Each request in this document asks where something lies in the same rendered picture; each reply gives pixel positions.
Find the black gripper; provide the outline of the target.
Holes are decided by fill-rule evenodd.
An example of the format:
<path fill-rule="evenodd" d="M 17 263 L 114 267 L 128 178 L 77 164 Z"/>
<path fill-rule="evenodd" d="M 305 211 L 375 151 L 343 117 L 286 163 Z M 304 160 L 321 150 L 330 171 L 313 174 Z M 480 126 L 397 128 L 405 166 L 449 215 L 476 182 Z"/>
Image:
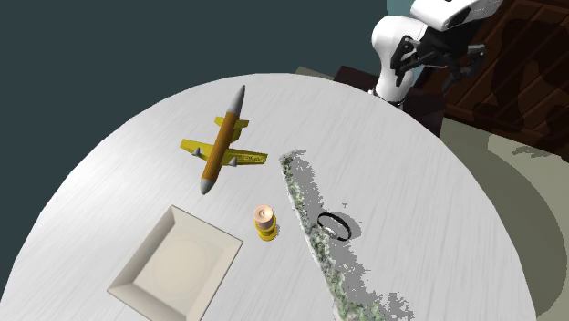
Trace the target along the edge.
<path fill-rule="evenodd" d="M 407 71 L 423 65 L 430 52 L 438 52 L 442 56 L 448 55 L 453 59 L 448 64 L 449 75 L 445 80 L 446 86 L 473 76 L 486 58 L 487 48 L 483 43 L 470 45 L 472 39 L 473 22 L 443 32 L 427 26 L 420 41 L 404 35 L 390 59 L 390 68 L 397 77 L 395 85 L 397 87 L 401 85 Z M 467 64 L 461 67 L 457 59 L 466 53 Z"/>

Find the dark brown wooden cabinet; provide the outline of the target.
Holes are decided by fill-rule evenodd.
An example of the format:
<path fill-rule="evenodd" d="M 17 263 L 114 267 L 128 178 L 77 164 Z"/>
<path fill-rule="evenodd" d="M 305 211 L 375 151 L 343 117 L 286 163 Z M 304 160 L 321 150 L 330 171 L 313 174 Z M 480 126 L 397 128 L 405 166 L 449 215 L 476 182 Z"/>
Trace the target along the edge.
<path fill-rule="evenodd" d="M 487 53 L 445 91 L 447 117 L 569 162 L 569 0 L 503 0 L 451 32 Z"/>

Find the round white table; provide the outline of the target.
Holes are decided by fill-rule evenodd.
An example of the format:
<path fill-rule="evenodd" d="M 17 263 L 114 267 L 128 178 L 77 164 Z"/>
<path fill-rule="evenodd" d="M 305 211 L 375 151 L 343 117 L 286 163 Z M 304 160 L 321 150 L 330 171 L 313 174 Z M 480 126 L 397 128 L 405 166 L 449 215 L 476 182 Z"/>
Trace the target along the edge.
<path fill-rule="evenodd" d="M 241 85 L 249 124 L 230 147 L 265 164 L 222 166 L 181 141 L 215 142 Z M 142 111 L 79 165 L 39 214 L 0 300 L 0 321 L 145 321 L 108 292 L 174 205 L 243 241 L 203 321 L 332 321 L 332 296 L 288 197 L 279 158 L 303 150 L 324 208 L 353 230 L 346 243 L 368 291 L 396 319 L 536 321 L 512 240 L 479 183 L 404 112 L 355 88 L 292 74 L 224 78 Z M 253 211 L 277 234 L 262 240 Z"/>

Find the green speckled long strip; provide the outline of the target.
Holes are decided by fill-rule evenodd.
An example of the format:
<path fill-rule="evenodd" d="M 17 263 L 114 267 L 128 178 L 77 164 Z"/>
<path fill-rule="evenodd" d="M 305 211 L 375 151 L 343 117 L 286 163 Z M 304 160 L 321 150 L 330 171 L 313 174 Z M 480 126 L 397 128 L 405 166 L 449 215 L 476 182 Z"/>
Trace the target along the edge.
<path fill-rule="evenodd" d="M 344 218 L 323 206 L 314 170 L 302 158 L 303 150 L 291 150 L 279 158 L 289 200 L 303 230 L 310 254 L 332 296 L 335 321 L 388 321 L 382 297 L 363 284 L 363 266 L 346 245 L 353 236 Z M 342 258 L 333 255 L 345 248 Z"/>

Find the yellow orange toy airplane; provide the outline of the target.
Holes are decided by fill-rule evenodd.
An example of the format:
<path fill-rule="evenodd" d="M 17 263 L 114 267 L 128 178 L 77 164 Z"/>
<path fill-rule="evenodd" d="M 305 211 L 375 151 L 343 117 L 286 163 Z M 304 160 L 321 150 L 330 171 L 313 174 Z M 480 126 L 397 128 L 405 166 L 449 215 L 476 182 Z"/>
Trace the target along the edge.
<path fill-rule="evenodd" d="M 206 161 L 200 179 L 200 191 L 207 194 L 217 182 L 222 166 L 237 167 L 241 165 L 265 164 L 266 153 L 232 149 L 230 145 L 240 138 L 242 130 L 249 121 L 241 119 L 245 96 L 245 85 L 241 85 L 232 99 L 224 117 L 216 117 L 214 123 L 220 128 L 215 142 L 208 144 L 195 140 L 181 141 L 180 148 L 192 156 Z"/>

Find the yellow bottle with wooden cap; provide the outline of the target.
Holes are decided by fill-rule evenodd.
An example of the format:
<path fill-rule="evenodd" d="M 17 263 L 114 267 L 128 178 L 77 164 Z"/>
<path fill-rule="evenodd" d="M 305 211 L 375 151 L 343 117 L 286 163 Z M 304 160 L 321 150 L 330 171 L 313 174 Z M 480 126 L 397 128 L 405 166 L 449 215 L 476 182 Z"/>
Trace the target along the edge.
<path fill-rule="evenodd" d="M 253 211 L 253 222 L 259 237 L 264 241 L 272 241 L 276 234 L 276 216 L 268 205 L 259 205 Z"/>

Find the cream square plate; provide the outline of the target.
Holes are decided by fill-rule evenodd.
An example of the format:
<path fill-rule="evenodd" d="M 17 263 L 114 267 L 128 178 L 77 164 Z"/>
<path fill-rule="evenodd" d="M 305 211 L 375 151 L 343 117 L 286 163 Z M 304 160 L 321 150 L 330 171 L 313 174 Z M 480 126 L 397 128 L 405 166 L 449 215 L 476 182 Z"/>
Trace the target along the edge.
<path fill-rule="evenodd" d="M 172 205 L 108 292 L 149 321 L 201 321 L 242 245 Z"/>

